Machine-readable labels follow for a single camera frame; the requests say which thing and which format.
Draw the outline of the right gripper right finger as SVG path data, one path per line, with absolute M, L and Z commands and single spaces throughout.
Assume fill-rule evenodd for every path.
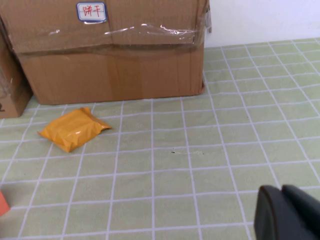
M 283 185 L 282 193 L 293 205 L 308 230 L 320 239 L 320 201 L 294 185 Z

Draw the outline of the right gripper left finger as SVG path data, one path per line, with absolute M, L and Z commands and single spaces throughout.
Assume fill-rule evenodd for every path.
M 259 188 L 254 216 L 258 240 L 306 240 L 308 230 L 282 192 L 271 185 Z

